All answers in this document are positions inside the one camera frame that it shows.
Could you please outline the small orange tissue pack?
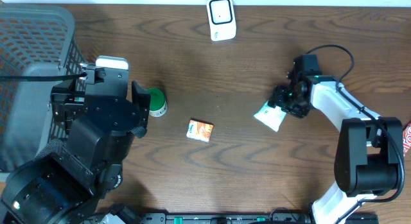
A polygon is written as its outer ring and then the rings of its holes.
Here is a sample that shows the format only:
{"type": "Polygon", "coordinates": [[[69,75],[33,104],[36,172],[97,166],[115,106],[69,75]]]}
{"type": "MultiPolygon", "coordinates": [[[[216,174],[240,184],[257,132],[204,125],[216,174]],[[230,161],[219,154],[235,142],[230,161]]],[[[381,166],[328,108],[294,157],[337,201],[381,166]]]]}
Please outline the small orange tissue pack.
{"type": "Polygon", "coordinates": [[[191,119],[188,124],[186,137],[202,142],[209,142],[213,128],[214,126],[212,124],[191,119]]]}

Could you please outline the orange Top chocolate bar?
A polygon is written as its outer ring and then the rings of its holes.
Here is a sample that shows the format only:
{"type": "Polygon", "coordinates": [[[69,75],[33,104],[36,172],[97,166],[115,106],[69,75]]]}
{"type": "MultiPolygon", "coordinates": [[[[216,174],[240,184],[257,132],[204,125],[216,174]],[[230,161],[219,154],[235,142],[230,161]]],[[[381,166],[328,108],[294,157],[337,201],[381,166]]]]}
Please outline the orange Top chocolate bar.
{"type": "Polygon", "coordinates": [[[411,148],[411,123],[403,130],[403,155],[405,156],[411,148]]]}

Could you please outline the light blue wipes packet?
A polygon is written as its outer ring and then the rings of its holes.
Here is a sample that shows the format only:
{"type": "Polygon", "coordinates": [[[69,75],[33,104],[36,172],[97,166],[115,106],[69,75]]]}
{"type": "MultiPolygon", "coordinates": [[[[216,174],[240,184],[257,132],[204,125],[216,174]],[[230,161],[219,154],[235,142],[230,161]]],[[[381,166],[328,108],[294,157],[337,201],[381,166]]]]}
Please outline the light blue wipes packet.
{"type": "Polygon", "coordinates": [[[268,101],[266,101],[261,109],[254,114],[254,117],[273,131],[278,132],[281,123],[286,117],[286,112],[283,112],[281,107],[278,106],[270,107],[268,101]]]}

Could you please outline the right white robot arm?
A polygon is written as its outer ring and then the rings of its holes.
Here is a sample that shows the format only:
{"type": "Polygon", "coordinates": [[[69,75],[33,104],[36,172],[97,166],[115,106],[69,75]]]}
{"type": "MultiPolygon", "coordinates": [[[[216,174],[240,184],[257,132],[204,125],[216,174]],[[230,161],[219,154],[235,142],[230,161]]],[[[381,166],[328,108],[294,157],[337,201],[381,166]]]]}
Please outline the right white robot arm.
{"type": "Polygon", "coordinates": [[[369,110],[334,76],[295,77],[274,88],[268,106],[304,118],[321,111],[339,132],[335,182],[311,205],[314,223],[344,223],[365,203],[395,200],[405,185],[402,124],[369,110]]]}

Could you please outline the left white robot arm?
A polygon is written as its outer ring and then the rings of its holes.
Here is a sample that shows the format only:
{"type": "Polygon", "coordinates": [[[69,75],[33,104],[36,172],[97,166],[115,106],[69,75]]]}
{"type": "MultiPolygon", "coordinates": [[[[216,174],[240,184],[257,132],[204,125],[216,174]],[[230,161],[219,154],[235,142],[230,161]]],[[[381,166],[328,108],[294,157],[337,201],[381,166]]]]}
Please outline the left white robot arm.
{"type": "Polygon", "coordinates": [[[150,94],[126,67],[87,65],[80,79],[83,91],[72,76],[52,88],[53,120],[66,138],[8,176],[2,223],[81,223],[120,185],[122,162],[147,131],[150,94]]]}

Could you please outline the green lid jar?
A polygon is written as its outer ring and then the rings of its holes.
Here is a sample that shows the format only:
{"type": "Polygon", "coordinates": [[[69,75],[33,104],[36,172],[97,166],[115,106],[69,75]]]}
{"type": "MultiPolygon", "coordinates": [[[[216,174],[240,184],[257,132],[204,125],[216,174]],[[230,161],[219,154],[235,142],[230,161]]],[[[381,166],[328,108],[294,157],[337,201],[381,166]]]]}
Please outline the green lid jar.
{"type": "Polygon", "coordinates": [[[165,115],[168,109],[168,104],[164,93],[158,88],[148,89],[151,96],[149,114],[152,117],[161,117],[165,115]]]}

